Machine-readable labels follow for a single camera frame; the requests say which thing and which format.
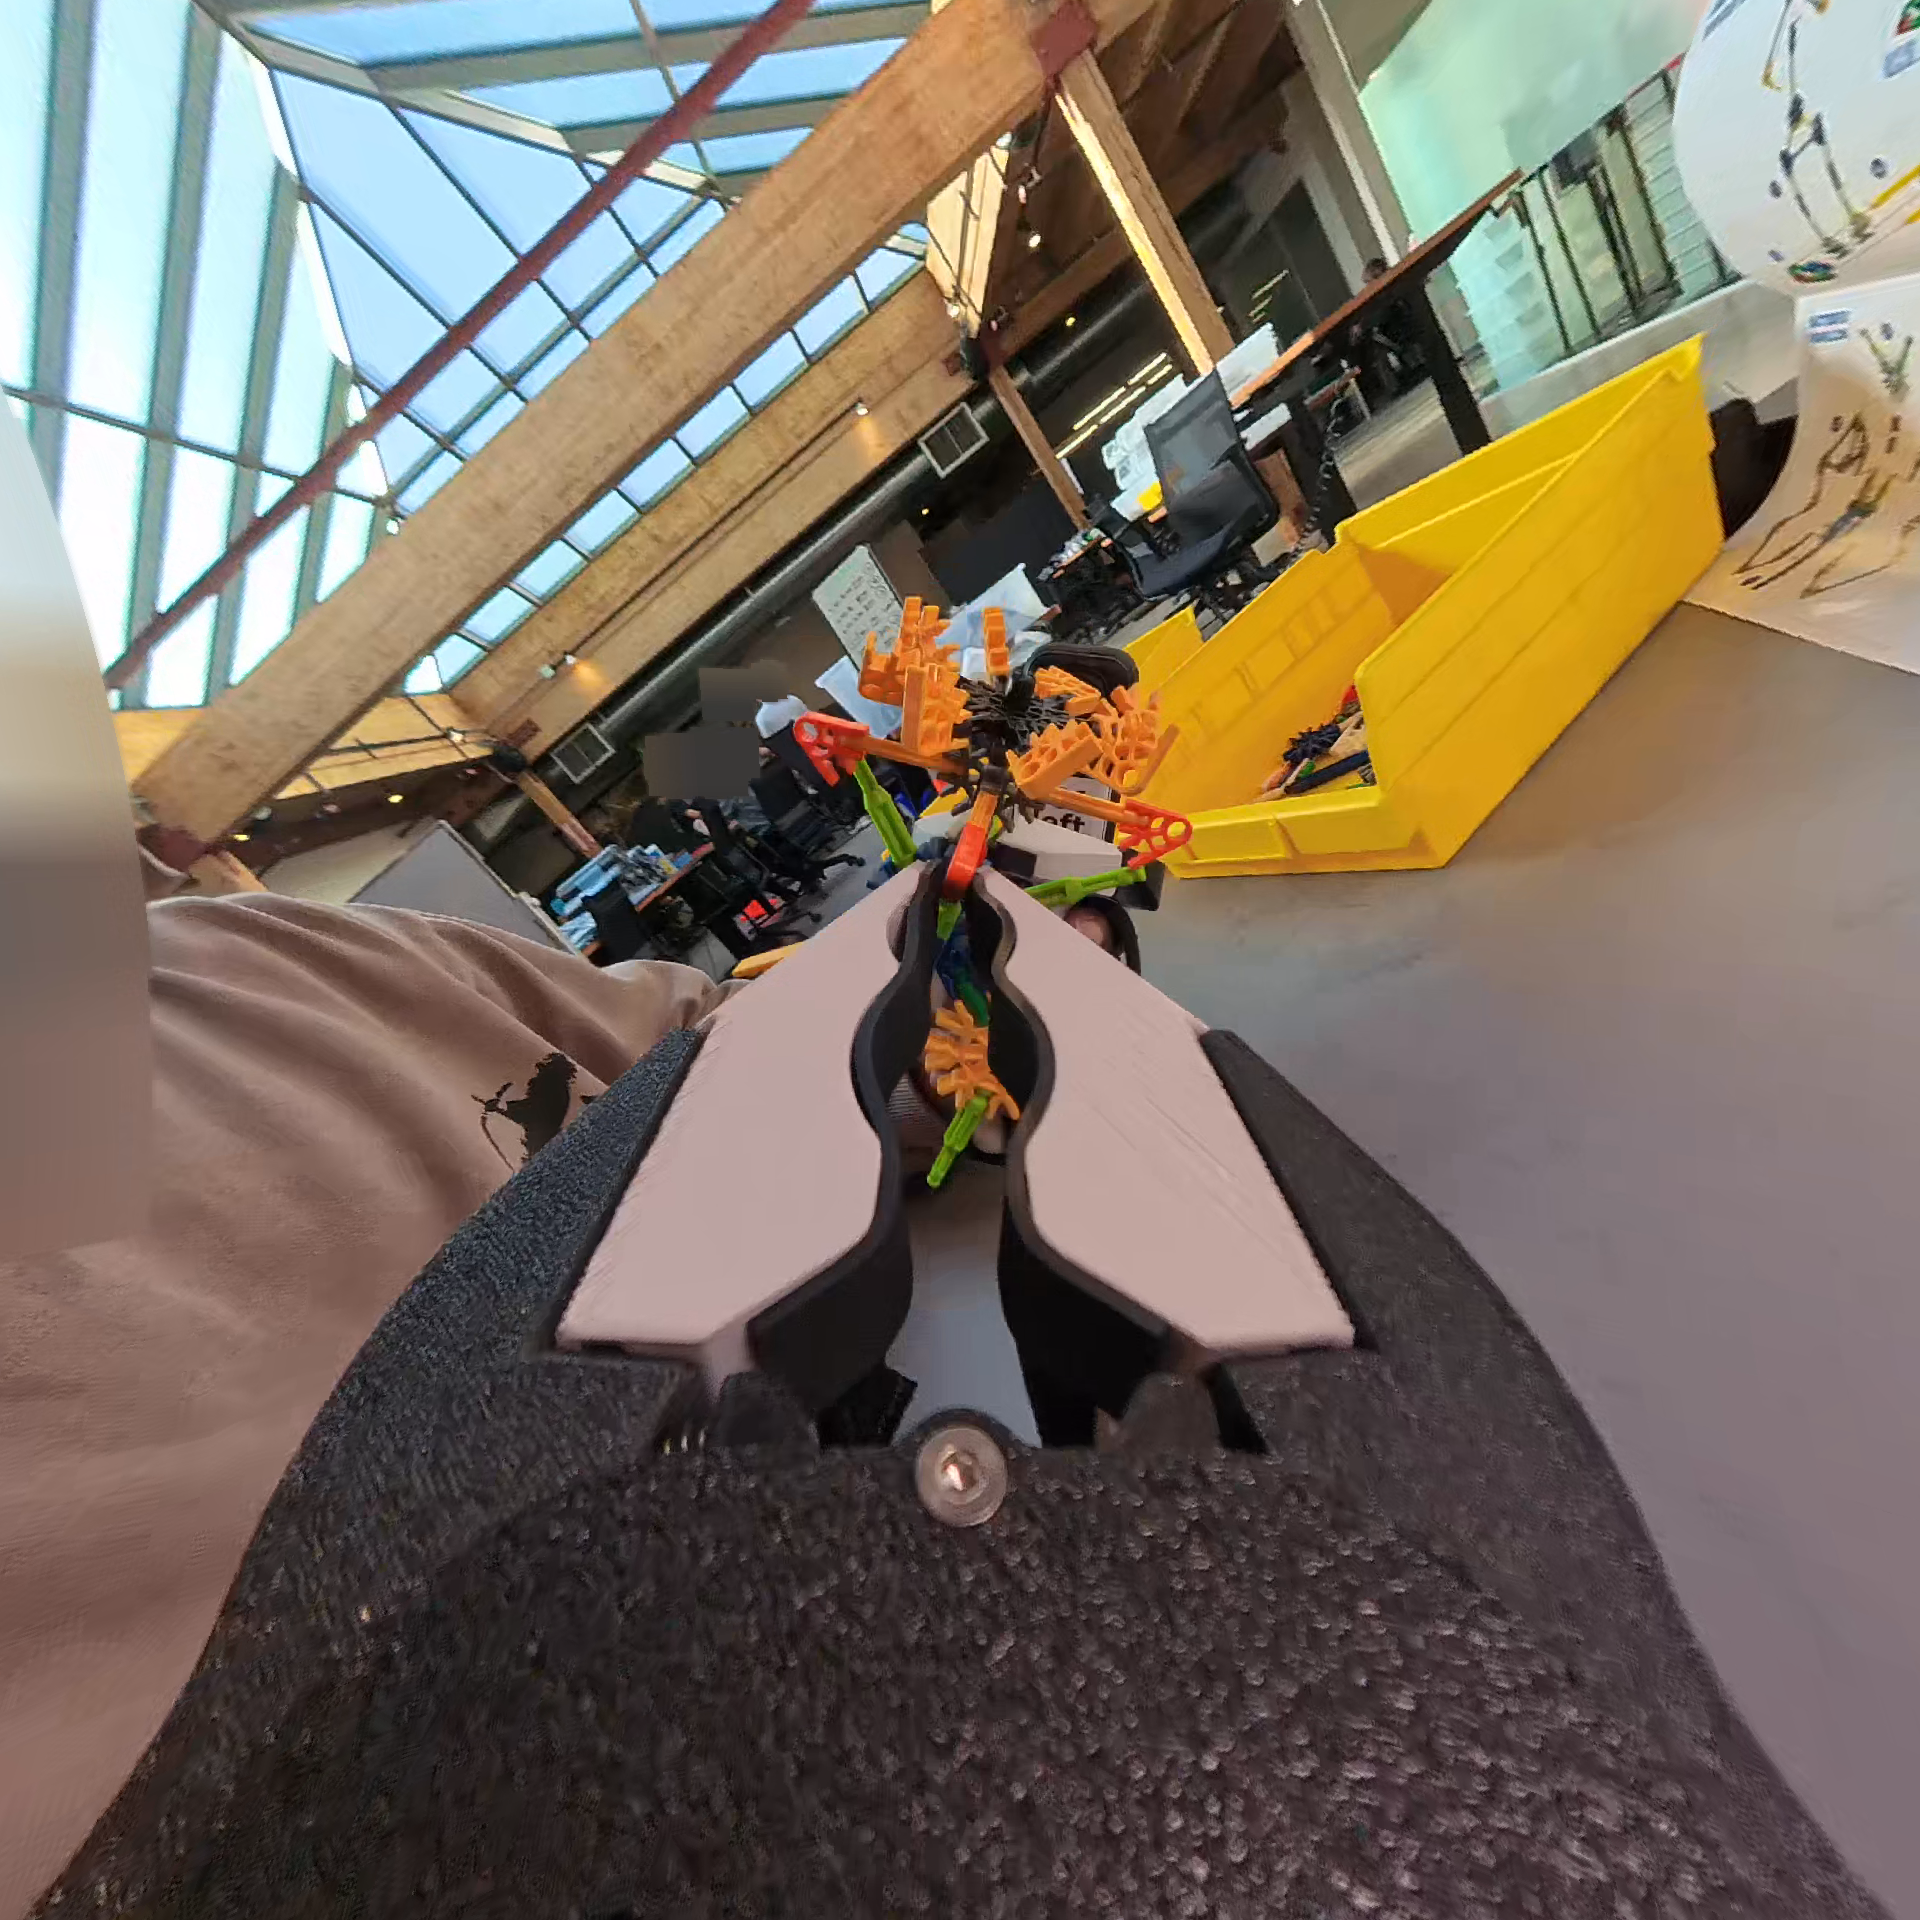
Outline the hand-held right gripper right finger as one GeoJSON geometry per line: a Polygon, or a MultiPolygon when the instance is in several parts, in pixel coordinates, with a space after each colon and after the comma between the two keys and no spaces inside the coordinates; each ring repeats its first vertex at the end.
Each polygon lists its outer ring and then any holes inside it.
{"type": "Polygon", "coordinates": [[[1265,1064],[1012,879],[970,899],[991,957],[1004,1147],[998,1296],[1042,1444],[1092,1444],[1148,1379],[1355,1347],[1254,1126],[1265,1064]]]}

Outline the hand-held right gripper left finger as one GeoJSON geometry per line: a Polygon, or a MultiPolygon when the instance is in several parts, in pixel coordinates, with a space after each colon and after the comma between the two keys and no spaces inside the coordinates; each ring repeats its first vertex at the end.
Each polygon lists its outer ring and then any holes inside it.
{"type": "Polygon", "coordinates": [[[559,1317],[566,1351],[760,1373],[820,1417],[912,1301],[892,1097],[932,1025],[942,876],[917,868],[732,994],[559,1317]]]}

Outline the colourful toy construction model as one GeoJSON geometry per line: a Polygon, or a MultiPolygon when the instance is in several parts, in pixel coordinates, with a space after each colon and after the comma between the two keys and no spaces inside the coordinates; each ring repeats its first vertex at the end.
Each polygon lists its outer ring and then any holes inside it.
{"type": "Polygon", "coordinates": [[[963,883],[996,874],[1140,971],[1134,906],[1159,908],[1167,855],[1192,838],[1146,794],[1178,725],[1137,659],[1017,639],[1000,608],[977,630],[963,645],[908,600],[892,637],[869,637],[848,713],[792,723],[829,784],[857,784],[888,870],[942,874],[930,1033],[896,1097],[907,1167],[930,1190],[966,1157],[1000,1162],[1020,1115],[991,1066],[994,943],[966,925],[963,883]]]}

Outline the grey desk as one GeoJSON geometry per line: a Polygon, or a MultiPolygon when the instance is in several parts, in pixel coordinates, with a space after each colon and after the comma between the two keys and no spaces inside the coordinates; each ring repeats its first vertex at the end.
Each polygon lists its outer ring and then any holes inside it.
{"type": "Polygon", "coordinates": [[[1457,872],[1279,892],[1172,982],[1374,1347],[1252,1371],[1234,1554],[1146,1467],[863,1916],[1917,1916],[1917,677],[1678,610],[1457,872]]]}

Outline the black office chair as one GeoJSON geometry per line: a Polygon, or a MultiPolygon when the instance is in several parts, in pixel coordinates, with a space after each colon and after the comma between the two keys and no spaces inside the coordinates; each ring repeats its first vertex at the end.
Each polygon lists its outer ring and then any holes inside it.
{"type": "Polygon", "coordinates": [[[1242,612],[1279,578],[1256,546],[1283,522],[1283,504],[1242,441],[1221,372],[1152,420],[1146,444],[1172,546],[1161,550],[1137,524],[1114,535],[1134,588],[1146,600],[1188,593],[1218,616],[1242,612]]]}

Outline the pile of toy building pieces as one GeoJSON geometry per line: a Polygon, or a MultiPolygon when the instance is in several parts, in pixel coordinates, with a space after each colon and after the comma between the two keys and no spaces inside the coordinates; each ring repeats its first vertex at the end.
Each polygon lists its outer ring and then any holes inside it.
{"type": "Polygon", "coordinates": [[[1302,797],[1323,790],[1355,790],[1379,784],[1369,723],[1360,707],[1298,731],[1279,765],[1260,786],[1260,800],[1302,797]]]}

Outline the whiteboard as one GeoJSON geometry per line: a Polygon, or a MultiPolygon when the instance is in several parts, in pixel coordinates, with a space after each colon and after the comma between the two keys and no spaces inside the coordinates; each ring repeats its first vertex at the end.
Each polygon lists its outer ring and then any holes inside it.
{"type": "Polygon", "coordinates": [[[901,633],[905,600],[869,541],[834,564],[810,600],[854,665],[866,659],[871,643],[888,649],[901,633]]]}

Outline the person's brown hoodie torso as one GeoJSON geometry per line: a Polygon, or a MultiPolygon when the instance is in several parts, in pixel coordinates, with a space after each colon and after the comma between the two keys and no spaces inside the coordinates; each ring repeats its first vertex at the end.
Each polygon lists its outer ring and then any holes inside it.
{"type": "Polygon", "coordinates": [[[152,903],[149,932],[151,1218],[5,1264],[5,1916],[167,1719],[386,1309],[586,1103],[741,987],[276,893],[152,903]]]}

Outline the yellow storage bin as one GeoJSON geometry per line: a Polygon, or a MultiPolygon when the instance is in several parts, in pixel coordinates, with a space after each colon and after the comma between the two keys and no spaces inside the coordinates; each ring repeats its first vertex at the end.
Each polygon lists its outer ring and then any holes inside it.
{"type": "Polygon", "coordinates": [[[1142,643],[1176,737],[1148,800],[1178,879],[1444,868],[1717,560],[1703,338],[1348,517],[1185,658],[1142,643]],[[1374,786],[1263,800],[1358,707],[1374,786]]]}

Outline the wooden ceiling beam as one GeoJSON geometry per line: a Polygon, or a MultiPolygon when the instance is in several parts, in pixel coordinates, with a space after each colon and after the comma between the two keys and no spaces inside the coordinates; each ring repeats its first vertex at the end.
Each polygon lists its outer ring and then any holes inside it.
{"type": "Polygon", "coordinates": [[[1042,4],[936,9],[130,790],[221,840],[1044,92],[1042,4]]]}

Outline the printed instruction sheet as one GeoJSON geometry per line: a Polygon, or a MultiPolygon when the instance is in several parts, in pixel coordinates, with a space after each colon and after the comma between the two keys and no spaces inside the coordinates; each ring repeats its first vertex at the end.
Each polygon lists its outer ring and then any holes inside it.
{"type": "Polygon", "coordinates": [[[1919,6],[1714,2],[1674,157],[1714,249],[1790,304],[1781,477],[1700,606],[1917,672],[1919,6]]]}

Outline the skylight window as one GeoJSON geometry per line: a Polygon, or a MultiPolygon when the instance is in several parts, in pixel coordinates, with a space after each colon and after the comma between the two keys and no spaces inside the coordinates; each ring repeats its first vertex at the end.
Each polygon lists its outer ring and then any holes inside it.
{"type": "MultiPolygon", "coordinates": [[[[769,12],[754,2],[3,6],[3,355],[105,663],[769,12]]],[[[810,4],[109,693],[204,707],[901,51],[810,4]]]]}

